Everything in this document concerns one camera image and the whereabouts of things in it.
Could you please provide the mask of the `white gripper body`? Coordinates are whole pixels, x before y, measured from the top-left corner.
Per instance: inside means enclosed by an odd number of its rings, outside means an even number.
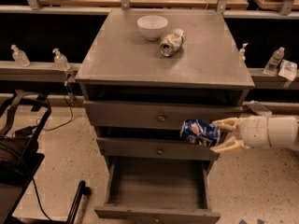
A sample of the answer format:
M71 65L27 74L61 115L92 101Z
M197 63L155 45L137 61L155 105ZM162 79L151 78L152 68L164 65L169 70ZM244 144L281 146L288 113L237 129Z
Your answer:
M238 131L241 140L249 147L269 147L267 118L249 116L238 122Z

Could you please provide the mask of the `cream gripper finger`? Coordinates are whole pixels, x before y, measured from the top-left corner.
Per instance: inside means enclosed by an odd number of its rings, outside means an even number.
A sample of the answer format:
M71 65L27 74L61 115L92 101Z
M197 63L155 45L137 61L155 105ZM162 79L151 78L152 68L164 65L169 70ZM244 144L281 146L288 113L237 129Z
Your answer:
M244 143L242 139L237 139L235 136L230 137L223 143L211 148L215 153L222 153L224 151L233 150L236 148L249 149L249 146Z
M237 132L241 121L241 118L227 118L214 120L213 124L219 127L221 130L228 132Z

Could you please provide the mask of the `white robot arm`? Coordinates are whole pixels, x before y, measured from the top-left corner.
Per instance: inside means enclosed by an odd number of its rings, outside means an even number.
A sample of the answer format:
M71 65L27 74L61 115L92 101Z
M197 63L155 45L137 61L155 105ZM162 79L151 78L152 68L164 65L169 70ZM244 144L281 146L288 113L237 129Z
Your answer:
M294 116L219 119L213 122L222 131L231 132L232 136L212 150L216 153L242 147L271 148L284 147L297 150L298 120Z

